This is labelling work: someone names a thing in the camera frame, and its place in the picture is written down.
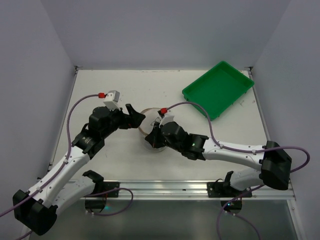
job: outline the white table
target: white table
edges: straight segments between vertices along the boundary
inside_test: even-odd
[[[81,97],[118,90],[119,104],[132,104],[140,112],[151,107],[169,107],[183,102],[182,90],[206,70],[80,70],[72,92],[69,109]],[[103,106],[98,98],[86,99],[74,110],[70,122],[71,139],[88,122],[95,107]],[[210,135],[208,122],[193,106],[172,109],[175,121],[188,133]],[[212,121],[218,140],[246,145],[264,145],[267,141],[253,89],[240,97],[221,116]],[[229,171],[245,166],[219,160],[189,160],[172,149],[148,152],[141,144],[137,129],[117,130],[106,140],[100,152],[78,173],[93,170],[107,180],[215,180]],[[67,151],[66,121],[53,164]]]

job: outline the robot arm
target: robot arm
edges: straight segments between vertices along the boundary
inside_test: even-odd
[[[108,92],[103,101],[105,106],[93,110],[89,122],[72,142],[69,158],[66,159],[65,155],[27,192],[19,190],[14,194],[13,205],[25,201],[14,209],[15,218],[36,234],[45,234],[55,223],[57,215],[75,201],[88,194],[102,192],[104,178],[93,171],[85,172],[73,184],[67,183],[99,152],[110,134],[117,129],[138,128],[145,119],[145,115],[136,112],[130,104],[125,105],[129,114],[123,113],[118,107],[118,99],[119,92]]]
[[[153,148],[167,146],[191,160],[221,160],[249,167],[240,172],[228,172],[224,183],[217,191],[234,193],[262,184],[277,190],[288,189],[291,157],[282,149],[256,152],[278,147],[276,142],[267,141],[265,145],[241,145],[218,141],[220,144],[218,146],[212,138],[184,131],[173,121],[173,116],[169,112],[159,111],[159,114],[162,121],[156,122],[152,132],[145,137]],[[250,151],[250,153],[228,150],[223,146]]]

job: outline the green tray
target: green tray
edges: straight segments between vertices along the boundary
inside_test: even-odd
[[[253,85],[250,78],[221,61],[183,89],[182,94],[187,101],[200,104],[213,120]]]

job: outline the purple cable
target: purple cable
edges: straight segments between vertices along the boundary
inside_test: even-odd
[[[218,214],[218,217],[216,218],[216,233],[218,234],[218,237],[219,237],[220,240],[222,240],[221,233],[220,233],[220,218],[221,218],[222,213],[223,213],[224,210],[225,210],[225,207],[226,207],[229,203],[237,200],[238,198],[242,198],[243,196],[247,195],[248,193],[251,193],[251,192],[253,192],[253,191],[257,190],[257,189],[260,189],[260,188],[262,188],[263,186],[264,186],[264,185],[260,185],[260,186],[257,186],[257,187],[255,187],[255,188],[252,188],[252,189],[250,189],[249,191],[246,191],[246,192],[240,194],[239,196],[236,196],[236,197],[232,198],[231,200],[227,201],[227,202],[223,205],[223,207],[221,208],[221,210],[220,210],[220,212],[219,212],[219,214]],[[243,217],[243,216],[237,215],[237,214],[236,214],[236,216],[237,216],[238,218],[246,221],[248,224],[250,224],[250,225],[253,227],[253,229],[255,230],[255,232],[257,233],[259,240],[262,240],[261,235],[260,235],[258,229],[257,229],[248,219],[246,219],[246,218]]]
[[[98,94],[91,94],[91,95],[87,95],[87,96],[84,96],[82,98],[80,98],[73,106],[72,108],[70,109],[70,112],[68,114],[68,118],[66,119],[66,136],[68,138],[68,152],[66,154],[66,159],[69,159],[70,157],[70,153],[71,153],[71,136],[70,136],[70,118],[71,118],[71,114],[72,112],[74,111],[74,109],[76,108],[76,106],[82,102],[83,100],[85,99],[88,99],[88,98],[92,98],[92,97],[98,97],[99,95]]]
[[[109,216],[114,216],[114,215],[120,214],[120,213],[124,212],[125,210],[127,210],[131,206],[131,204],[132,204],[132,202],[134,200],[134,193],[130,189],[125,188],[125,187],[119,187],[119,188],[114,188],[114,189],[109,190],[109,191],[99,192],[99,193],[95,193],[95,194],[89,194],[89,195],[87,195],[85,197],[96,197],[96,196],[100,196],[100,195],[109,194],[109,193],[112,193],[112,192],[118,191],[118,190],[126,190],[131,194],[131,199],[130,199],[130,202],[128,203],[127,206],[125,206],[121,210],[113,212],[113,213],[99,213],[99,212],[94,212],[94,213],[91,212],[91,213],[93,213],[94,215],[97,215],[97,216],[109,217]]]
[[[170,106],[170,107],[167,107],[167,110],[173,109],[174,107],[179,106],[179,105],[183,105],[183,104],[191,104],[191,105],[197,106],[198,108],[200,108],[200,109],[205,113],[206,118],[207,118],[208,123],[209,123],[209,129],[210,129],[211,138],[212,138],[213,142],[214,142],[216,145],[218,145],[219,147],[221,147],[220,143],[216,140],[216,138],[215,138],[215,136],[214,136],[214,132],[213,132],[213,129],[212,129],[212,123],[211,123],[209,114],[208,114],[208,112],[207,112],[201,105],[199,105],[199,104],[197,104],[197,103],[195,103],[195,102],[191,102],[191,101],[183,101],[183,102],[176,103],[176,104],[174,104],[174,105],[172,105],[172,106]],[[225,145],[224,145],[222,148],[223,148],[223,149],[227,149],[227,150],[231,150],[231,151],[235,151],[235,152],[239,152],[239,153],[246,153],[246,154],[252,154],[252,153],[253,153],[252,150],[251,150],[251,151],[250,151],[250,150],[242,150],[242,149],[237,149],[237,148],[233,148],[233,147],[229,147],[229,146],[225,146]],[[294,172],[302,169],[302,168],[305,167],[305,166],[309,163],[309,161],[310,161],[310,154],[308,153],[308,151],[305,150],[305,149],[302,148],[302,147],[299,147],[299,146],[278,146],[278,147],[273,147],[273,148],[268,148],[268,149],[256,150],[255,152],[256,152],[256,153],[264,153],[264,152],[270,152],[270,151],[276,151],[276,150],[283,150],[283,149],[295,149],[295,150],[300,150],[300,151],[302,151],[302,152],[304,152],[304,153],[306,154],[306,160],[305,160],[305,162],[304,162],[303,164],[301,164],[300,166],[292,169],[292,170],[290,171],[290,173],[294,173]],[[221,214],[222,214],[222,212],[224,211],[224,209],[225,209],[225,207],[227,206],[227,204],[229,204],[229,203],[235,201],[236,199],[241,198],[241,197],[243,197],[244,195],[246,195],[246,194],[248,194],[248,193],[251,193],[251,192],[253,192],[253,191],[255,191],[255,190],[257,190],[257,189],[259,189],[259,188],[261,188],[261,187],[263,187],[263,186],[264,186],[264,185],[257,186],[257,187],[255,187],[255,188],[253,188],[253,189],[251,189],[251,190],[243,193],[243,194],[240,194],[239,196],[234,197],[233,199],[231,199],[230,201],[228,201],[225,205],[223,205],[223,207],[221,208],[221,211],[219,212],[218,217],[217,217],[217,219],[216,219],[216,232],[217,232],[218,237],[219,237],[220,240],[222,240],[221,233],[220,233],[220,218],[221,218]],[[237,216],[238,218],[240,218],[240,219],[246,221],[248,224],[250,224],[250,225],[253,227],[253,229],[255,230],[255,232],[257,233],[257,235],[258,235],[258,237],[259,237],[259,240],[262,239],[260,233],[258,232],[258,229],[257,229],[248,219],[246,219],[246,218],[243,217],[243,216],[237,215],[237,214],[236,214],[235,216]]]
[[[30,234],[32,234],[32,231],[28,231],[25,235],[23,235],[23,236],[21,236],[21,237],[17,238],[16,240],[24,239],[24,238],[28,237]]]

